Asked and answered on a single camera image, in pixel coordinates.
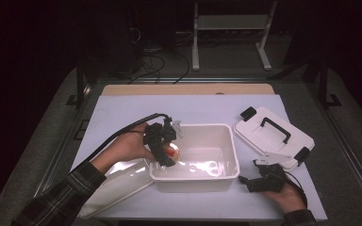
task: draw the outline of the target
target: white plastic bin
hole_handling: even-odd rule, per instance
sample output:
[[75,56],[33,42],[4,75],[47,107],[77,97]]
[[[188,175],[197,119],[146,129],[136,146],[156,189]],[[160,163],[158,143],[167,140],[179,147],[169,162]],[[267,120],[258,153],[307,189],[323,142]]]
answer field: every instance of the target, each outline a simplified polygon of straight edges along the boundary
[[150,175],[162,192],[225,191],[239,175],[231,128],[227,124],[182,124],[183,138],[175,166],[150,164]]

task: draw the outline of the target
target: hand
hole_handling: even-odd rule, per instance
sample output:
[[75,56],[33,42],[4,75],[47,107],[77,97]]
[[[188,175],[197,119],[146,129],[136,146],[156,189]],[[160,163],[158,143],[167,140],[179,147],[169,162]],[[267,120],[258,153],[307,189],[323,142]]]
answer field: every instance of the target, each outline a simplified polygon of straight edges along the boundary
[[91,163],[102,173],[106,173],[114,164],[137,158],[155,160],[151,152],[143,145],[143,134],[148,123],[140,124],[132,132],[118,136]]
[[281,207],[284,214],[306,209],[299,192],[287,183],[284,184],[279,193],[264,191],[261,194],[275,201]]

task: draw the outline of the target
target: white table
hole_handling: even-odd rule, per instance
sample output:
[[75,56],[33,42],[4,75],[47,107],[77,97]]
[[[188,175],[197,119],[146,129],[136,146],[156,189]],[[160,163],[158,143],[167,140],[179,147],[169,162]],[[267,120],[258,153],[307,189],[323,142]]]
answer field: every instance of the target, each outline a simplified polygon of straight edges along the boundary
[[[239,114],[243,110],[249,106],[262,105],[288,120],[281,97],[276,94],[113,96],[108,95],[109,93],[104,91],[106,95],[102,95],[98,100],[73,167],[118,129],[153,113],[164,113],[173,117],[173,120],[188,124],[227,123],[233,127],[241,120]],[[258,158],[258,155],[238,137],[234,136],[234,141],[240,164],[240,175],[250,179],[259,177],[258,170],[252,162]],[[292,174],[303,185],[308,198],[308,208],[313,212],[314,217],[317,220],[327,219],[305,165],[302,164]],[[260,194],[250,193],[247,187],[236,179],[227,191],[207,193],[161,193],[153,183],[99,213],[96,217],[252,221],[280,219],[283,216],[273,202]]]

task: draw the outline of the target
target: container lid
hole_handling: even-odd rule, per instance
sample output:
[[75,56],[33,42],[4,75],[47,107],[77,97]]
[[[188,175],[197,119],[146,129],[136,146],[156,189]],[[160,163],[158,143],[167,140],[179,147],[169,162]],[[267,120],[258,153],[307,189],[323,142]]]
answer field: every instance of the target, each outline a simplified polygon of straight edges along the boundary
[[304,162],[314,148],[313,138],[266,107],[261,106],[256,110],[250,107],[241,116],[244,120],[235,125],[234,131],[262,156],[263,161],[282,160],[281,156],[285,156],[280,165],[284,170],[292,171]]
[[79,216],[91,218],[151,185],[154,180],[148,166],[145,159],[115,164],[106,174],[107,179],[83,205]]

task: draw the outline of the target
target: cord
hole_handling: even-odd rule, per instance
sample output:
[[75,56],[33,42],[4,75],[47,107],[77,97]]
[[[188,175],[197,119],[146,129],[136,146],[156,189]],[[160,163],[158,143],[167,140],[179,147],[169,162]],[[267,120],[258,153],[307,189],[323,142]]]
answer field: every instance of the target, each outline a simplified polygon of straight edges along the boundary
[[189,32],[185,32],[185,34],[188,34],[188,36],[182,40],[179,40],[176,44],[176,46],[180,46],[180,45],[183,45],[185,43],[188,43],[190,41],[192,41],[192,38],[193,38],[193,33],[191,31]]
[[188,59],[184,55],[182,55],[182,54],[180,54],[178,52],[176,52],[176,53],[178,55],[180,55],[182,58],[184,58],[185,61],[187,61],[187,70],[184,72],[183,75],[181,75],[181,77],[179,77],[177,80],[175,80],[175,82],[173,82],[173,84],[175,84],[175,83],[179,82],[181,79],[183,79],[189,73],[189,67],[190,67]]
[[[150,75],[150,74],[155,74],[155,75],[156,75],[156,77],[157,77],[156,82],[158,82],[158,81],[160,80],[160,70],[162,70],[162,69],[164,68],[164,66],[166,65],[165,60],[164,60],[162,57],[160,57],[160,56],[154,56],[154,55],[143,56],[143,57],[149,57],[150,60],[151,60],[151,65],[147,64],[146,62],[142,62],[142,67],[143,67],[143,69],[146,71],[146,73],[141,74],[141,75],[139,75],[139,76],[131,79],[131,81],[129,81],[127,84],[131,84],[131,83],[133,83],[135,80],[137,80],[137,79],[139,79],[139,78],[142,78],[142,77],[144,77],[144,76],[146,76],[146,75]],[[152,57],[153,57],[153,58],[157,58],[157,59],[159,59],[159,60],[162,62],[160,68],[158,68],[158,69],[152,68],[152,67],[153,67]]]
[[285,173],[286,173],[287,175],[291,176],[293,179],[295,179],[295,181],[298,183],[299,187],[300,187],[301,189],[303,189],[301,183],[299,182],[299,180],[298,180],[294,175],[292,175],[290,172],[287,172],[287,171],[286,171]]
[[134,30],[134,31],[137,31],[138,32],[138,37],[136,40],[132,40],[131,42],[133,42],[134,44],[137,44],[137,42],[140,40],[140,31],[135,28],[135,27],[130,27],[130,30]]
[[290,179],[288,179],[288,178],[287,178],[287,179],[284,179],[284,178],[279,177],[278,175],[273,174],[273,173],[270,173],[270,175],[273,176],[273,177],[278,178],[279,180],[284,181],[284,182],[287,183],[288,185],[290,185],[290,186],[292,186],[293,188],[295,188],[295,189],[299,192],[299,194],[301,195],[302,201],[304,202],[304,206],[307,208],[307,197],[306,197],[306,195],[305,195],[305,193],[304,193],[304,189],[302,188],[301,183],[298,181],[298,179],[296,179],[295,176],[293,176],[293,175],[290,174],[289,172],[286,172],[286,173],[287,173],[288,175],[292,176],[292,177],[296,180],[296,182],[299,184],[299,186],[297,186],[295,183],[293,183],[293,182],[292,182]]
[[171,118],[168,115],[156,113],[156,114],[150,115],[148,117],[145,117],[143,119],[140,119],[138,121],[135,121],[135,122],[125,126],[123,129],[117,131],[116,133],[111,135],[109,138],[107,138],[92,154],[90,154],[90,156],[88,156],[86,159],[84,159],[84,161],[81,162],[81,164],[79,164],[76,168],[74,168],[73,171],[76,170],[83,163],[91,161],[97,154],[99,154],[101,151],[103,151],[104,148],[116,137],[120,136],[121,134],[128,133],[128,132],[133,132],[133,133],[138,132],[138,131],[133,131],[131,129],[136,127],[139,124],[142,124],[144,122],[150,121],[155,118],[158,118],[160,116],[166,118],[167,121],[171,120]]

